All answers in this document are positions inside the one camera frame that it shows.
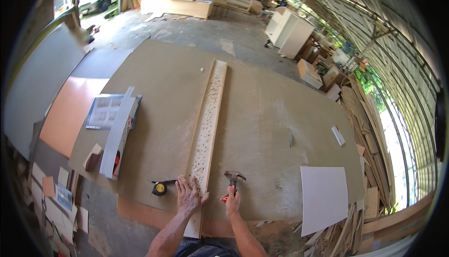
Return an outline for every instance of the green foliage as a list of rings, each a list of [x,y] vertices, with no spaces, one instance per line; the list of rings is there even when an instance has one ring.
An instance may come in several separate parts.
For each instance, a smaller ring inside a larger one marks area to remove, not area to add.
[[[367,65],[366,70],[368,72],[372,73],[371,76],[376,81],[376,84],[378,85],[378,87],[381,90],[385,90],[385,92],[387,92],[386,88],[384,88],[384,85],[382,84],[382,82],[375,75],[374,69],[371,66]],[[360,68],[357,67],[354,70],[354,74],[356,75],[357,80],[359,80],[360,84],[362,85],[362,88],[365,91],[365,94],[371,93],[373,95],[373,99],[374,99],[374,102],[376,103],[379,113],[385,111],[387,109],[387,107],[385,106],[385,103],[382,100],[382,97],[380,96],[380,92],[376,89],[376,87],[373,85],[373,81],[369,78],[368,73],[361,71]]]

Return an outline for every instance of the tape measure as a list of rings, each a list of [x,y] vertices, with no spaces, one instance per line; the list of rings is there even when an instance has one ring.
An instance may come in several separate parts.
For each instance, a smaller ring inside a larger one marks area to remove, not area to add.
[[[152,194],[155,194],[157,196],[163,196],[165,192],[167,191],[167,184],[171,184],[176,182],[176,180],[167,180],[167,181],[152,181],[154,183]]]

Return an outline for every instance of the wood offcut pile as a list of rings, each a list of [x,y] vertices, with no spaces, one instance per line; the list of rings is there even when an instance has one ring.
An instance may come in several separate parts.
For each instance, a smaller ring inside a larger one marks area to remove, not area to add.
[[[363,254],[378,249],[381,242],[412,235],[421,229],[433,199],[431,192],[406,209],[392,211],[394,173],[373,96],[366,95],[356,77],[349,75],[341,84],[341,97],[361,157],[365,198],[348,206],[346,219],[308,237],[305,257],[315,252],[324,257]]]

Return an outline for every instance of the white paper sheet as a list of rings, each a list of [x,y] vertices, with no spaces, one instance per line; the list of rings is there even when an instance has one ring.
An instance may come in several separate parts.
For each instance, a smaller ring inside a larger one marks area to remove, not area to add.
[[[344,167],[300,168],[303,188],[303,237],[348,217],[348,186]]]

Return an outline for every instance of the wooden cabinet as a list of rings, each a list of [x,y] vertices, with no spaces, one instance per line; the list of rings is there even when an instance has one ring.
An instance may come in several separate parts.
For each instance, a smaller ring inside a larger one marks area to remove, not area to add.
[[[314,27],[286,7],[278,7],[265,29],[265,33],[279,53],[294,59]]]

